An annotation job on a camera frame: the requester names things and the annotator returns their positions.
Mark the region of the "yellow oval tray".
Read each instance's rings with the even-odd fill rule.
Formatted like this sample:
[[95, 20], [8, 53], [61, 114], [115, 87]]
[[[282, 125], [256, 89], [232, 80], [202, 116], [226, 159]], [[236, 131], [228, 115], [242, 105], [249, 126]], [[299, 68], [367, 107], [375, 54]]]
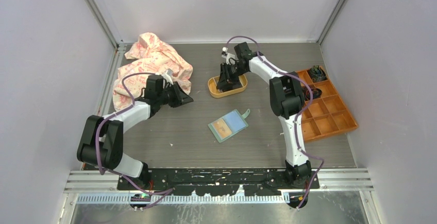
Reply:
[[240, 84], [237, 87], [234, 87], [232, 90], [221, 91], [221, 90], [218, 90], [216, 88], [218, 80], [219, 80], [219, 76], [216, 76], [216, 77], [210, 78], [207, 82], [208, 90], [210, 92], [210, 95], [213, 98], [223, 98], [223, 97], [227, 97], [230, 95], [241, 93], [247, 88], [247, 85], [248, 85], [248, 81], [247, 81], [246, 76], [242, 75], [242, 76], [239, 76]]

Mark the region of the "green card holder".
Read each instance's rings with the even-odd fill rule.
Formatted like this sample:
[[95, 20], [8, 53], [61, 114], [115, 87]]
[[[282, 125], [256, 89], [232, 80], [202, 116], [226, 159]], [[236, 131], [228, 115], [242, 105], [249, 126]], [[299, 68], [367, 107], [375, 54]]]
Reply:
[[229, 138], [233, 137], [234, 135], [236, 135], [238, 132], [240, 132], [248, 127], [248, 123], [246, 121], [246, 118], [249, 115], [250, 115], [250, 109], [247, 109], [243, 114], [241, 114], [237, 109], [234, 109], [231, 112], [220, 117], [220, 118], [223, 118], [225, 120], [226, 124], [232, 130], [232, 135], [225, 138], [224, 140], [221, 140], [220, 137], [218, 136], [218, 134], [213, 130], [213, 127], [212, 127], [213, 122], [208, 124], [208, 128], [210, 129], [210, 131], [214, 135], [215, 139], [219, 143], [222, 143], [222, 142], [228, 140]]

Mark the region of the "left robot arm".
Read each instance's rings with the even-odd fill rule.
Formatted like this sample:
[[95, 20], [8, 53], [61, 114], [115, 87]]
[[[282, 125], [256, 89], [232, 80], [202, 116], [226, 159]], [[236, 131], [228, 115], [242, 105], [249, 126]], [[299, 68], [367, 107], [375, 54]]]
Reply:
[[139, 97], [130, 97], [132, 103], [125, 109], [87, 118], [76, 156], [78, 161], [96, 166], [101, 173], [112, 171], [127, 176], [137, 189], [145, 189], [150, 183], [148, 165], [124, 153], [124, 133], [153, 117], [164, 105], [176, 108], [193, 102], [193, 98], [178, 82], [152, 73]]

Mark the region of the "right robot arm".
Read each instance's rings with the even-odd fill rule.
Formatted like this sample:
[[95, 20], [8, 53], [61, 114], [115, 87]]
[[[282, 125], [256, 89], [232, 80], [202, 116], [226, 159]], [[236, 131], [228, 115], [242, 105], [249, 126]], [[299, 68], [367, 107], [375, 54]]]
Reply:
[[301, 128], [305, 104], [301, 81], [295, 72], [287, 73], [270, 63], [260, 52], [250, 50], [246, 42], [237, 44], [234, 53], [223, 47], [216, 89], [228, 92], [242, 86], [240, 77], [246, 73], [259, 76], [268, 84], [270, 106], [283, 128], [286, 158], [285, 180], [292, 188], [301, 187], [311, 177], [311, 163], [306, 154]]

